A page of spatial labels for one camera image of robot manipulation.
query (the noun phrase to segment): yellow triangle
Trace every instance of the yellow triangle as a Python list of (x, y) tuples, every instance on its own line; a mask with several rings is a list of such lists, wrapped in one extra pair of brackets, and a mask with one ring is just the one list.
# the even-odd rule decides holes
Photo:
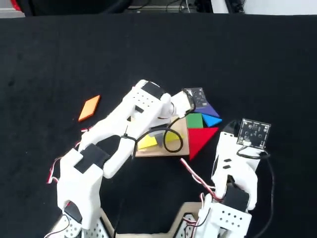
[(166, 134), (166, 142), (171, 142), (173, 140), (179, 140), (179, 138), (175, 133), (169, 131)]
[(157, 140), (155, 140), (155, 137), (150, 137), (149, 135), (146, 135), (143, 139), (139, 141), (138, 149), (141, 150), (147, 147), (155, 146), (157, 144), (158, 143), (157, 143)]

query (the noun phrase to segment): robotic arm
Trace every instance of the robotic arm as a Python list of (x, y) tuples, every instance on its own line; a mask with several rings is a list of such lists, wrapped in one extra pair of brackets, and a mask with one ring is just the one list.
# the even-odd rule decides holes
[[(264, 150), (269, 129), (269, 124), (243, 119), (241, 126), (233, 121), (220, 133), (211, 173), (215, 191), (206, 195), (195, 225), (187, 225), (194, 227), (190, 237), (245, 237), (252, 218), (249, 211), (257, 203), (255, 171), (269, 155)], [(185, 233), (179, 230), (176, 237), (187, 238)]]
[[(131, 138), (138, 139), (153, 127), (170, 124), (172, 116), (184, 117), (190, 108), (185, 92), (171, 97), (158, 85), (139, 81), (105, 119), (82, 135), (78, 151), (71, 149), (61, 158), (58, 207), (81, 228), (90, 229), (100, 217), (102, 177), (113, 177), (131, 156), (135, 146)], [(121, 136), (121, 140), (117, 151), (109, 156), (96, 144), (112, 135)]]

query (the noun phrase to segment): red triangle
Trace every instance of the red triangle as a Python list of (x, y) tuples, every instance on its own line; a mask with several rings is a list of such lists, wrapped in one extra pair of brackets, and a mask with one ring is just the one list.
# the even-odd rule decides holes
[(192, 160), (197, 155), (217, 131), (218, 127), (188, 128), (189, 160)]

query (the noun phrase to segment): black tabletop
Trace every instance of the black tabletop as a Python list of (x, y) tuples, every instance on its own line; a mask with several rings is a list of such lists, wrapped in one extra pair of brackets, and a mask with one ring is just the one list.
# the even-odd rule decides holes
[[(316, 55), (314, 16), (86, 15), (0, 20), (1, 237), (43, 237), (60, 215), (49, 167), (140, 79), (175, 94), (203, 87), (223, 118), (272, 124), (274, 218), (263, 237), (314, 231)], [(101, 95), (78, 123), (84, 101)], [(210, 181), (217, 137), (190, 163)], [(269, 216), (270, 173), (258, 168), (249, 237)], [(128, 161), (104, 179), (102, 207), (119, 233), (167, 232), (204, 191), (176, 158)]]

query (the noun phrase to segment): wooden board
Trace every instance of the wooden board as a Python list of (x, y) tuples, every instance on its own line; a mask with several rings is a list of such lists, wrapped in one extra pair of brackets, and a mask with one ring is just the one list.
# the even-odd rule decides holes
[[(189, 155), (189, 144), (188, 144), (188, 132), (187, 132), (187, 123), (186, 119), (182, 118), (179, 121), (177, 121), (173, 126), (172, 129), (176, 130), (179, 132), (184, 141), (183, 148), (177, 152), (177, 153), (170, 153), (165, 150), (164, 147), (159, 147), (158, 145), (151, 146), (142, 150), (138, 150), (136, 153), (136, 157), (152, 157), (152, 156), (179, 156), (179, 155)], [(170, 150), (176, 150), (179, 147), (179, 140), (177, 141), (172, 141), (167, 143), (167, 147)]]
[[(117, 238), (172, 238), (177, 231), (179, 224), (185, 213), (192, 213), (195, 219), (198, 217), (198, 211), (202, 204), (200, 202), (185, 202), (176, 215), (176, 218), (168, 231), (168, 233), (157, 234), (116, 234)], [(106, 226), (106, 229), (112, 235), (114, 229), (104, 211), (101, 209), (101, 218)]]

